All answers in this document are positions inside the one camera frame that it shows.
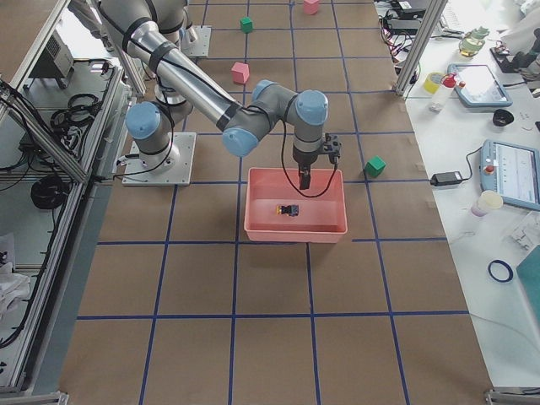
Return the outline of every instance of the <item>pink tray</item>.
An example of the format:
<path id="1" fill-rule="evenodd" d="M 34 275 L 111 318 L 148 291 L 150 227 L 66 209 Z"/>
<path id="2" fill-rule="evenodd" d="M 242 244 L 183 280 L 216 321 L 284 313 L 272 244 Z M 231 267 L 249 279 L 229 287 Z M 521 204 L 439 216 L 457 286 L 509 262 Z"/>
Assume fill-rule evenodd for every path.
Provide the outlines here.
<path id="1" fill-rule="evenodd" d="M 304 193 L 318 194 L 333 170 L 313 169 L 311 186 Z M 298 182 L 298 171 L 287 169 Z M 298 205 L 299 215 L 277 214 L 278 205 Z M 247 180 L 244 229 L 250 240 L 336 243 L 347 233 L 347 215 L 340 170 L 328 191 L 318 198 L 302 197 L 287 181 L 283 169 L 251 168 Z"/>

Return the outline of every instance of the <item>tape roll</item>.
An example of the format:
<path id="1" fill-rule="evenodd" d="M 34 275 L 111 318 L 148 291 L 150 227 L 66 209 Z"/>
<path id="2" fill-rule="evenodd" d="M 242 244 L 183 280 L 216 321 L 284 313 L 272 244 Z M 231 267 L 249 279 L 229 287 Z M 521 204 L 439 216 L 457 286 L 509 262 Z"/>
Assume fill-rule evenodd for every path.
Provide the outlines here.
<path id="1" fill-rule="evenodd" d="M 437 89 L 439 88 L 440 82 L 442 81 L 442 78 L 444 76 L 444 73 L 439 72 L 433 72 L 428 74 L 428 77 L 425 78 L 424 81 L 424 89 L 426 89 L 426 91 L 428 91 L 429 93 L 434 94 L 435 91 L 437 91 Z"/>

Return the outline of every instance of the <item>blue tablet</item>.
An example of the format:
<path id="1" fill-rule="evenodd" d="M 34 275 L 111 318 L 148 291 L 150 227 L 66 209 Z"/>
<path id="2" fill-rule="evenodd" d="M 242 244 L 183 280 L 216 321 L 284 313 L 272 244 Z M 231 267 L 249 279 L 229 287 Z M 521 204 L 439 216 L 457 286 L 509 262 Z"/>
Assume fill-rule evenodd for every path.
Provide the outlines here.
<path id="1" fill-rule="evenodd" d="M 487 173 L 487 166 L 494 167 L 491 174 Z M 537 149 L 485 141 L 480 153 L 480 179 L 482 190 L 498 192 L 505 203 L 540 211 L 540 153 Z"/>
<path id="2" fill-rule="evenodd" d="M 465 87 L 456 87 L 457 95 L 467 107 L 502 108 L 512 105 L 512 99 L 487 65 L 453 63 L 448 73 L 456 73 L 456 81 Z"/>

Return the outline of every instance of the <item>green box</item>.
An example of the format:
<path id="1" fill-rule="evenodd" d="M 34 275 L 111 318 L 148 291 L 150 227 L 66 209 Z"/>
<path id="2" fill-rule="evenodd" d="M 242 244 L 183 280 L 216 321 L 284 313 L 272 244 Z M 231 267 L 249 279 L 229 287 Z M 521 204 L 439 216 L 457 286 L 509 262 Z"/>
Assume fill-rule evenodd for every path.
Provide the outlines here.
<path id="1" fill-rule="evenodd" d="M 386 167 L 386 162 L 379 156 L 374 156 L 364 167 L 364 171 L 371 177 L 377 177 Z"/>
<path id="2" fill-rule="evenodd" d="M 535 247 L 516 270 L 532 310 L 540 321 L 540 246 Z"/>
<path id="3" fill-rule="evenodd" d="M 249 34 L 253 31 L 253 21 L 249 17 L 242 17 L 240 19 L 240 29 L 244 34 Z"/>

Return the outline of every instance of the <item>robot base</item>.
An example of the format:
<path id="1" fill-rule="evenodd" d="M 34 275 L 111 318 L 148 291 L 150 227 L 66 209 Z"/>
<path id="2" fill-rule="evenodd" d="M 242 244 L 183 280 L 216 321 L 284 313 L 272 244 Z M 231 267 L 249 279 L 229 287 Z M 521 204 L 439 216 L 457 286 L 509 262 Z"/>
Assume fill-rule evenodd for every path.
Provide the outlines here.
<path id="1" fill-rule="evenodd" d="M 187 57 L 208 57 L 210 51 L 210 35 L 212 27 L 209 25 L 193 25 L 198 35 L 198 41 L 190 47 L 182 47 L 181 51 Z"/>
<path id="2" fill-rule="evenodd" d="M 175 132 L 173 145 L 178 148 L 179 161 L 175 162 L 167 170 L 150 171 L 141 175 L 129 175 L 139 171 L 148 170 L 141 160 L 132 159 L 127 161 L 125 177 L 122 177 L 124 186 L 189 186 L 192 177 L 193 153 L 197 134 L 194 132 Z M 138 147 L 133 142 L 130 154 L 138 154 Z"/>

